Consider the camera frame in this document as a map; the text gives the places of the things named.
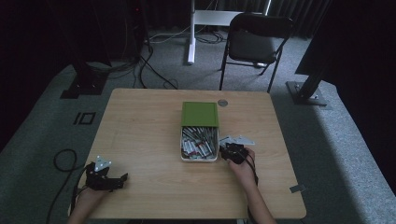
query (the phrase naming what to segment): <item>table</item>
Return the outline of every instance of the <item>table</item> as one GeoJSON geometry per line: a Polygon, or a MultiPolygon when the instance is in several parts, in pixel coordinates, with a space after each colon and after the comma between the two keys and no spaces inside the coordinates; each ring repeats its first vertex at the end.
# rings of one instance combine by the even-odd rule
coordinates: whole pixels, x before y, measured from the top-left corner
{"type": "Polygon", "coordinates": [[[180,158],[182,102],[217,102],[219,134],[255,141],[259,188],[275,218],[305,216],[289,153],[271,97],[253,91],[115,89],[87,164],[112,161],[108,177],[128,173],[91,218],[246,218],[245,194],[227,162],[190,163],[180,158]]]}

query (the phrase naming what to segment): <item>green box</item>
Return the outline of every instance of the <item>green box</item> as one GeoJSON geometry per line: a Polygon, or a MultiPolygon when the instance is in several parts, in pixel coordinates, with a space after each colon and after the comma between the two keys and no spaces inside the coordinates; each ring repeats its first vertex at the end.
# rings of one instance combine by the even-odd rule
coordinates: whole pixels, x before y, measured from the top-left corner
{"type": "Polygon", "coordinates": [[[180,136],[181,159],[213,162],[219,154],[218,105],[183,102],[180,136]]]}
{"type": "Polygon", "coordinates": [[[181,126],[219,127],[218,105],[183,102],[181,126]]]}

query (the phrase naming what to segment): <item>gray carpet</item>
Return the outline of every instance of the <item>gray carpet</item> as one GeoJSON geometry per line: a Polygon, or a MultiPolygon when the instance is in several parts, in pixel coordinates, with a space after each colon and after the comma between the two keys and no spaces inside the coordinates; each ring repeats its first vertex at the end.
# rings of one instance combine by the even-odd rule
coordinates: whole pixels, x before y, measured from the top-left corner
{"type": "MultiPolygon", "coordinates": [[[[271,90],[295,174],[299,183],[308,188],[303,192],[306,217],[278,223],[395,223],[395,196],[336,88],[324,81],[320,83],[319,90],[330,105],[325,108],[295,105],[289,95],[286,81],[306,79],[306,76],[294,75],[294,71],[308,45],[309,41],[299,38],[292,38],[286,44],[271,90]]],[[[186,64],[186,38],[173,38],[152,46],[154,53],[149,64],[179,89],[218,89],[224,43],[197,42],[193,65],[186,64]]],[[[149,55],[146,47],[142,54],[145,58],[149,55]]],[[[266,91],[272,68],[258,77],[258,69],[229,65],[223,89],[266,91]]],[[[81,95],[75,100],[59,98],[74,78],[72,66],[52,80],[0,154],[0,223],[45,223],[51,202],[67,177],[67,173],[55,169],[53,157],[64,148],[73,148],[78,154],[77,164],[84,163],[112,90],[142,88],[137,74],[138,69],[113,73],[102,95],[81,95]],[[78,113],[95,113],[92,124],[84,124],[86,120],[76,123],[78,113]]],[[[148,88],[171,89],[151,69],[144,70],[142,79],[148,88]]],[[[70,153],[64,153],[57,161],[67,168],[73,158],[70,153]]],[[[59,196],[50,223],[65,223],[71,188],[77,177],[78,172],[74,172],[59,196]]],[[[127,222],[90,220],[90,223],[127,222]]]]}

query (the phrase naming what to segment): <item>finger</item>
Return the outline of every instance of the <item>finger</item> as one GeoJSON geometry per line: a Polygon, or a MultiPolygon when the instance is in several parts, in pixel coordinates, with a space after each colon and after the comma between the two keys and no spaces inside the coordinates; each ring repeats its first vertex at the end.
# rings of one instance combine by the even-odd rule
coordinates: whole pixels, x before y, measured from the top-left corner
{"type": "Polygon", "coordinates": [[[227,163],[231,170],[234,170],[235,166],[237,166],[237,164],[230,159],[227,159],[227,163]]]}
{"type": "Polygon", "coordinates": [[[252,149],[248,148],[248,147],[245,147],[245,149],[248,151],[248,154],[249,154],[250,157],[251,157],[251,158],[250,158],[250,157],[248,157],[248,158],[254,160],[254,158],[255,158],[255,153],[254,153],[254,151],[253,151],[252,149]]]}

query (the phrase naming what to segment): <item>cable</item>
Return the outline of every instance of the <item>cable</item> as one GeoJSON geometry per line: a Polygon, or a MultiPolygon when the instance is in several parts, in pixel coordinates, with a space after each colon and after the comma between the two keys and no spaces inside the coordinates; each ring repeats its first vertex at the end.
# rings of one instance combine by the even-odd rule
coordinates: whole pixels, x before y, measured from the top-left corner
{"type": "Polygon", "coordinates": [[[133,72],[133,75],[134,75],[134,83],[132,84],[132,88],[135,88],[135,84],[136,84],[136,81],[137,81],[137,76],[136,76],[136,69],[134,70],[134,72],[133,72]]]}
{"type": "Polygon", "coordinates": [[[136,69],[136,66],[134,66],[133,68],[131,68],[131,70],[127,71],[125,74],[122,74],[122,75],[120,75],[120,76],[118,76],[118,77],[108,77],[107,80],[114,80],[114,79],[118,79],[118,78],[121,78],[121,77],[126,77],[126,76],[128,76],[131,72],[134,72],[135,69],[136,69]]]}
{"type": "Polygon", "coordinates": [[[149,56],[148,56],[147,59],[145,59],[145,58],[143,58],[142,56],[140,56],[140,59],[143,61],[143,65],[140,66],[140,70],[139,70],[138,77],[139,77],[140,83],[142,84],[143,88],[144,88],[144,89],[147,89],[147,88],[148,88],[148,87],[145,85],[145,83],[144,83],[144,81],[143,81],[143,76],[142,76],[142,75],[143,75],[143,69],[146,67],[146,65],[148,65],[148,67],[149,67],[158,77],[160,77],[162,80],[164,80],[163,86],[164,86],[165,88],[166,88],[165,84],[168,83],[168,84],[170,84],[175,90],[177,90],[177,89],[178,89],[177,80],[175,80],[174,78],[172,78],[172,79],[170,79],[170,80],[166,79],[165,77],[161,76],[161,74],[158,73],[158,72],[151,66],[151,64],[149,64],[149,59],[151,58],[152,54],[154,53],[154,49],[152,48],[152,46],[148,46],[148,51],[149,51],[149,56]]]}
{"type": "Polygon", "coordinates": [[[259,184],[259,177],[256,174],[256,168],[255,168],[255,164],[254,164],[253,158],[250,155],[247,154],[251,158],[251,160],[253,161],[253,164],[251,164],[250,161],[248,161],[248,159],[244,155],[242,155],[242,153],[240,153],[238,150],[236,150],[236,152],[239,154],[239,156],[242,157],[242,159],[245,160],[247,165],[250,166],[251,171],[253,171],[253,174],[254,174],[254,181],[256,182],[256,185],[258,185],[259,184]]]}
{"type": "Polygon", "coordinates": [[[50,205],[50,207],[49,207],[49,211],[48,211],[48,213],[47,213],[47,220],[46,220],[46,223],[50,223],[50,215],[51,215],[51,213],[52,213],[53,206],[55,205],[55,203],[56,203],[56,201],[57,201],[59,195],[60,195],[60,194],[62,193],[62,191],[64,190],[64,187],[66,186],[68,180],[70,179],[70,176],[73,174],[74,171],[76,171],[77,169],[80,169],[81,167],[84,166],[83,164],[80,165],[80,166],[76,166],[76,164],[77,164],[77,159],[78,159],[78,158],[77,158],[77,153],[76,153],[76,151],[73,150],[73,149],[69,149],[69,148],[66,148],[66,149],[63,149],[63,150],[59,151],[59,152],[56,153],[55,156],[53,157],[53,161],[52,161],[52,162],[53,162],[53,165],[55,166],[55,168],[56,168],[57,170],[61,171],[61,172],[68,173],[68,175],[67,175],[66,179],[64,180],[64,183],[62,184],[61,188],[60,188],[59,191],[57,192],[55,198],[53,199],[53,201],[52,201],[52,203],[51,203],[51,205],[50,205]],[[62,153],[65,153],[65,152],[71,152],[71,153],[73,154],[73,159],[74,159],[74,160],[73,160],[73,165],[72,165],[72,167],[69,168],[69,169],[63,169],[63,168],[59,167],[59,165],[58,165],[58,163],[57,163],[57,160],[58,160],[59,155],[61,155],[62,153]]]}
{"type": "Polygon", "coordinates": [[[91,70],[98,74],[99,76],[102,74],[108,74],[108,73],[113,73],[113,72],[123,72],[123,71],[127,71],[130,70],[132,68],[134,68],[136,66],[137,61],[129,61],[128,63],[124,63],[115,67],[108,67],[108,68],[99,68],[99,67],[95,67],[92,65],[89,65],[89,67],[91,68],[91,70]]]}
{"type": "Polygon", "coordinates": [[[199,42],[206,44],[218,44],[227,40],[226,38],[224,38],[222,34],[217,32],[212,32],[210,34],[201,34],[201,35],[213,35],[216,38],[216,40],[207,40],[198,36],[195,37],[195,39],[197,39],[199,42]]]}
{"type": "MultiPolygon", "coordinates": [[[[209,8],[212,6],[213,2],[215,2],[215,0],[212,0],[212,1],[209,3],[209,5],[206,7],[205,10],[209,10],[209,8]]],[[[216,9],[217,9],[218,3],[219,3],[219,0],[216,0],[216,4],[215,4],[213,10],[216,10],[216,9]]],[[[163,40],[163,41],[151,42],[151,43],[153,43],[153,44],[161,44],[161,43],[164,43],[164,42],[166,42],[166,41],[168,41],[168,40],[170,40],[170,39],[172,39],[172,38],[174,38],[174,37],[176,37],[176,36],[180,36],[180,35],[186,35],[186,36],[188,36],[189,33],[184,34],[184,32],[185,32],[187,29],[189,29],[189,28],[190,28],[190,26],[186,27],[184,30],[182,30],[181,32],[176,33],[176,34],[157,34],[157,35],[154,35],[154,36],[150,37],[148,40],[151,40],[151,39],[153,39],[153,38],[155,38],[155,37],[157,37],[157,36],[161,36],[161,35],[170,35],[170,37],[166,38],[166,39],[163,40]]],[[[205,25],[201,30],[195,32],[195,34],[200,33],[200,32],[201,32],[202,30],[204,30],[205,28],[206,28],[206,25],[205,25]]]]}

